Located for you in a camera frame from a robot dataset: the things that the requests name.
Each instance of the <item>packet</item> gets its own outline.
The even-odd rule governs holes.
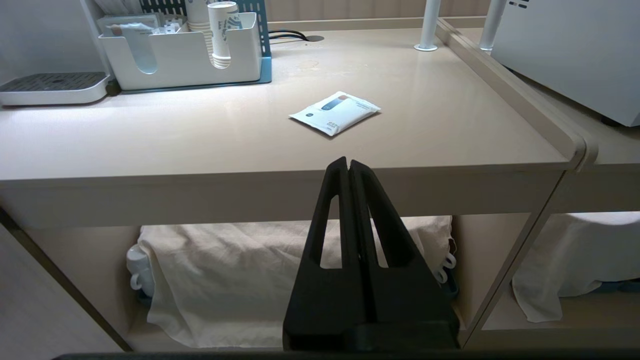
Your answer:
[[[338,91],[289,116],[333,136],[378,111],[380,108],[369,101]]]

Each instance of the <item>paper cup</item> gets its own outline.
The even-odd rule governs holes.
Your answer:
[[[242,28],[238,6],[233,1],[220,1],[211,3],[207,7],[211,31],[213,32],[213,58],[214,61],[218,59],[218,63],[223,65],[230,56],[227,44],[227,30]]]
[[[188,22],[208,22],[209,12],[207,11],[207,3],[211,0],[184,0],[187,10]]]

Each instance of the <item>white organizer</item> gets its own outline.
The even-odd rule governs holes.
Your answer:
[[[138,68],[124,37],[99,40],[122,90],[255,81],[262,61],[256,13],[241,13],[240,21],[242,29],[227,31],[231,65],[225,69],[211,63],[204,35],[186,32],[186,26],[176,34],[149,35],[157,63],[150,74]]]

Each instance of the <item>blue organizer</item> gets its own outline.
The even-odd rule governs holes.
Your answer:
[[[186,1],[193,0],[140,0],[140,5],[145,13],[161,12],[165,15],[186,15],[187,8]],[[208,3],[217,3],[225,0],[208,0]],[[176,86],[170,88],[153,88],[144,90],[124,90],[123,94],[139,94],[145,92],[158,92],[158,91],[175,91],[175,90],[189,90],[189,89],[201,89],[201,88],[217,88],[221,86],[236,86],[236,85],[254,85],[254,84],[266,84],[271,82],[271,46],[269,44],[269,28],[267,27],[267,8],[264,4],[264,0],[234,0],[238,5],[240,12],[255,12],[258,22],[258,31],[260,33],[260,45],[262,49],[262,63],[260,65],[260,79],[256,81],[243,81],[241,83],[223,83],[223,84],[210,84],[210,85],[191,85],[191,86]]]

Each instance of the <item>vertical stand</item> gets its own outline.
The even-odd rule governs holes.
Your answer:
[[[484,51],[493,49],[493,41],[495,40],[495,34],[498,31],[505,5],[507,5],[507,0],[491,0],[489,12],[486,14],[486,20],[484,21],[480,49]]]
[[[422,34],[420,43],[413,48],[419,51],[434,51],[438,47],[433,43],[436,35],[436,23],[440,12],[440,0],[427,0],[424,7],[424,20],[422,22]]]

